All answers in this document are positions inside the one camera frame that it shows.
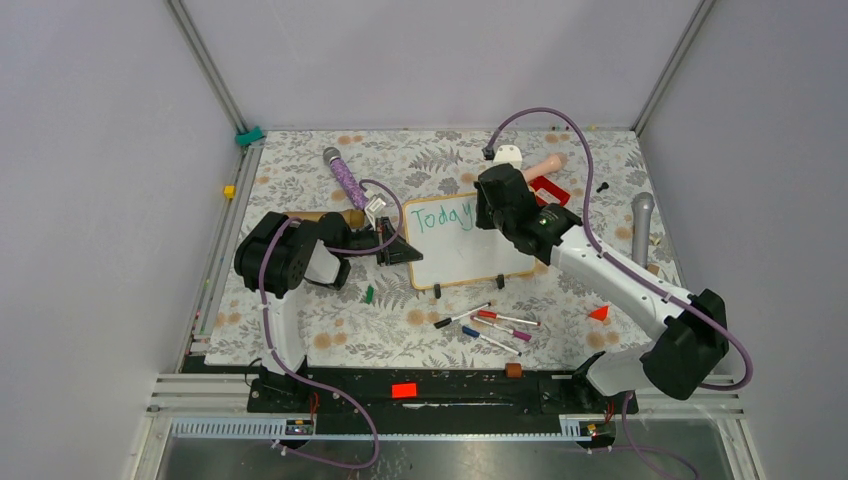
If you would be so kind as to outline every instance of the reflective floor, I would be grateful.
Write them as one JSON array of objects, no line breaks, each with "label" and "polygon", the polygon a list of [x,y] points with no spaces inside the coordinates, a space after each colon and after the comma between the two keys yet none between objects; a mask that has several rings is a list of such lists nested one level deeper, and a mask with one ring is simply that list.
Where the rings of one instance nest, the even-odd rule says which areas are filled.
[{"label": "reflective floor", "polygon": [[[732,479],[718,430],[709,421],[631,421],[640,445],[669,449],[689,460],[710,480]],[[616,445],[625,445],[621,428]],[[381,442],[381,455],[369,469],[342,470],[269,449],[269,442],[173,438],[168,444],[159,480],[288,480],[288,479],[656,479],[632,452],[579,452],[573,443],[538,441]],[[370,458],[369,442],[323,441],[303,451],[328,458],[362,462]],[[692,478],[674,460],[649,454],[670,474]]]}]

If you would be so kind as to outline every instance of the white wall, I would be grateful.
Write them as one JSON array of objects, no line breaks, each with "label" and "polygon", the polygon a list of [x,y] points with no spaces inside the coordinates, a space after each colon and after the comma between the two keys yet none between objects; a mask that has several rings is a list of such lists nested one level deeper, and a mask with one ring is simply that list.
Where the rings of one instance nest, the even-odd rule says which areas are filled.
[{"label": "white wall", "polygon": [[118,477],[232,135],[163,2],[0,3],[0,477]]},{"label": "white wall", "polygon": [[629,127],[698,0],[185,3],[248,123],[328,129]]},{"label": "white wall", "polygon": [[846,25],[839,0],[718,2],[642,139],[689,286],[754,356],[769,479],[848,470]]}]

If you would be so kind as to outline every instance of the floral pattern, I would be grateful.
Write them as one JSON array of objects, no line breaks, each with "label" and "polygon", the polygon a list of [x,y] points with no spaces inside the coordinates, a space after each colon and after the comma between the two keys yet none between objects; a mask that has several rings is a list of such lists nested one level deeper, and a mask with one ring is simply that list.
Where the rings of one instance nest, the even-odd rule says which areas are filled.
[{"label": "floral pattern", "polygon": [[[473,182],[488,163],[481,148],[483,131],[269,132],[253,183],[241,241],[268,211],[319,211],[352,208],[322,152],[334,145],[360,179],[373,178],[406,202],[418,198],[473,192]],[[587,132],[595,158],[596,185],[610,188],[592,196],[592,228],[622,253],[630,254],[630,202],[651,191],[639,145],[632,132]],[[587,166],[576,136],[570,132],[506,131],[499,144],[514,144],[533,165],[549,154],[568,156],[563,169],[549,178],[568,191],[566,205],[579,214],[585,194]],[[396,215],[390,214],[396,221]],[[673,248],[660,220],[651,219],[659,240],[649,248],[652,271],[679,283]],[[478,330],[523,352],[525,368],[573,368],[592,353],[618,350],[648,341],[621,310],[611,307],[604,322],[588,313],[607,303],[568,272],[537,263],[533,273],[509,278],[506,288],[495,282],[447,287],[436,300],[432,291],[414,290],[409,266],[378,267],[374,257],[351,259],[352,269],[338,292],[304,284],[298,325],[311,365],[350,367],[503,368],[517,357],[463,335],[459,324],[435,329],[432,324],[488,300],[499,313],[539,320],[541,327],[520,330],[533,338],[525,343],[503,332],[475,324]],[[364,302],[368,286],[371,304]],[[263,351],[259,297],[244,288],[230,266],[206,362],[244,365]]]}]

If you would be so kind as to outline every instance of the green clip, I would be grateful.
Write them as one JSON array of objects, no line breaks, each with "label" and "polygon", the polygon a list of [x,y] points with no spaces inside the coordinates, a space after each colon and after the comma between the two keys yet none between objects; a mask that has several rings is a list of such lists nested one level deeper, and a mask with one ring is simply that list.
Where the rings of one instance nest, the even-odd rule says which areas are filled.
[{"label": "green clip", "polygon": [[236,135],[236,143],[240,147],[246,147],[246,146],[250,145],[251,143],[259,140],[260,138],[262,138],[264,136],[265,136],[265,134],[262,133],[261,128],[253,127],[253,130],[251,130],[247,133],[242,133],[241,135]]}]

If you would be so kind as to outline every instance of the orange triangular object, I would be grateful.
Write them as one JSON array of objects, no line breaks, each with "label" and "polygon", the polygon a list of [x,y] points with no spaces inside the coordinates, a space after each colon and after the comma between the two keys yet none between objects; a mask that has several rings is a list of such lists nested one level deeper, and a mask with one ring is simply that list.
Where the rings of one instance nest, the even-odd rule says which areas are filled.
[{"label": "orange triangular object", "polygon": [[594,318],[595,320],[604,321],[607,319],[607,314],[609,313],[609,305],[605,305],[594,312],[590,313],[589,316]]}]

